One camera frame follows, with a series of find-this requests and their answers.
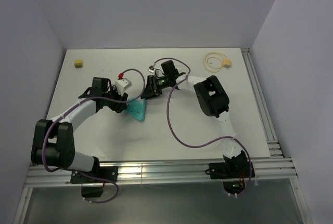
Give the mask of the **teal triangular power strip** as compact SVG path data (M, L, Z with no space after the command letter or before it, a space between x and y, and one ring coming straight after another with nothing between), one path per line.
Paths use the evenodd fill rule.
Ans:
M136 119L139 122L143 122L145 120L146 114L146 100L145 99L137 99L128 103L126 113L131 117Z

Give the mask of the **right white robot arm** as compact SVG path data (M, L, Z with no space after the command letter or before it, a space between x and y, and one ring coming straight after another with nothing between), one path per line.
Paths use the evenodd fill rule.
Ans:
M150 75L147 77L147 84L141 98L157 98L162 95L162 91L166 88L171 88L172 91L183 89L194 92L204 115L215 118L226 135L199 145L186 144L181 141L171 124L169 113L172 94L169 94L166 119L172 136L181 145L192 149L204 148L217 141L226 142L227 146L223 152L224 161L209 164L205 174L209 175L211 179L251 179L255 175L253 162L245 146L235 137L229 121L230 99L219 79L215 75L202 78L192 76L190 72L179 72L174 65L174 58L161 58L159 61L161 62L162 76L157 75L155 63L149 66Z

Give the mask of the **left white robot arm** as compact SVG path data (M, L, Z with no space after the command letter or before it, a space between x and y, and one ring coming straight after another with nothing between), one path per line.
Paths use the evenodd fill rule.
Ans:
M50 120L36 123L31 150L31 161L46 167L80 170L89 182L101 177L98 158L75 150L74 132L90 116L104 107L120 113L127 109L128 94L132 86L126 78L114 84L108 78L94 77L91 87L78 97L76 103L64 113Z

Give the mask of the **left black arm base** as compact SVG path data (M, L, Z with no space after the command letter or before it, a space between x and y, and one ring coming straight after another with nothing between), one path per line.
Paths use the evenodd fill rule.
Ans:
M83 200L94 204L107 203L115 199L119 194L119 186L117 185L118 167L104 166L100 167L98 172L72 172L70 183L73 185L81 185L81 196ZM116 191L111 198L100 200L99 198L105 191L106 184L115 186Z

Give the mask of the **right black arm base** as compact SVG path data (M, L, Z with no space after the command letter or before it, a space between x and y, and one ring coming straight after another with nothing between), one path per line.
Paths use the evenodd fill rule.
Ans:
M227 195L237 197L244 193L249 182L255 176L253 163L216 162L209 163L204 171L211 180L222 180Z

